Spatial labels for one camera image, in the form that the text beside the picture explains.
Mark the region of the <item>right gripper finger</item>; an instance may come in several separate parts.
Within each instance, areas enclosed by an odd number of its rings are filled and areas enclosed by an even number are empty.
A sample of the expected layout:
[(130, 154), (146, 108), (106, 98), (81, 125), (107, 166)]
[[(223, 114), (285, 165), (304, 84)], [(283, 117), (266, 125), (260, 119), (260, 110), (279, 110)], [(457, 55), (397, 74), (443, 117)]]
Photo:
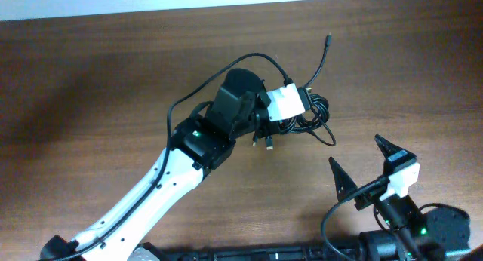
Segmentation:
[(342, 201), (344, 198), (356, 192), (358, 187), (333, 157), (330, 157), (328, 161), (334, 176), (337, 200)]
[(374, 140), (383, 154), (386, 166), (396, 167), (406, 161), (408, 153), (402, 147), (391, 143), (379, 134), (375, 135)]

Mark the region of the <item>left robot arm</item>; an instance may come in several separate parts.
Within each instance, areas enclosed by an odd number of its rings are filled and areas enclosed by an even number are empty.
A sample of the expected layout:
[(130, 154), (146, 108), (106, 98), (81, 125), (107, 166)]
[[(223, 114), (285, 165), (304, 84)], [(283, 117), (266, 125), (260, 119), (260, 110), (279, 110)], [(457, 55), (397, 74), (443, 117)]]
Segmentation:
[(270, 137), (282, 120), (304, 112), (289, 77), (268, 91), (246, 69), (231, 69), (213, 100), (199, 103), (176, 127), (146, 175), (104, 216), (71, 241), (55, 235), (42, 260), (128, 260), (157, 222), (231, 154), (245, 134)]

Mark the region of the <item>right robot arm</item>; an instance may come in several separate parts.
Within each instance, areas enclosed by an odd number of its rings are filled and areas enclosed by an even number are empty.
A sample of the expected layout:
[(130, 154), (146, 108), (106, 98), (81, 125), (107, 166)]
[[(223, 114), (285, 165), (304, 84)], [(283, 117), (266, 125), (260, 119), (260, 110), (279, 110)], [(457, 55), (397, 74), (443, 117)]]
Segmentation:
[(336, 255), (352, 259), (330, 242), (327, 225), (339, 207), (354, 201), (358, 211), (372, 206), (373, 213), (381, 216), (387, 225), (384, 231), (394, 235), (408, 256), (415, 260), (447, 260), (452, 257), (451, 253), (467, 253), (469, 214), (441, 203), (417, 206), (409, 195), (409, 188), (418, 181), (420, 174), (417, 156), (379, 134), (374, 140), (384, 157), (383, 174), (363, 186), (357, 186), (335, 158), (328, 159), (337, 203), (321, 222), (321, 236), (327, 246)]

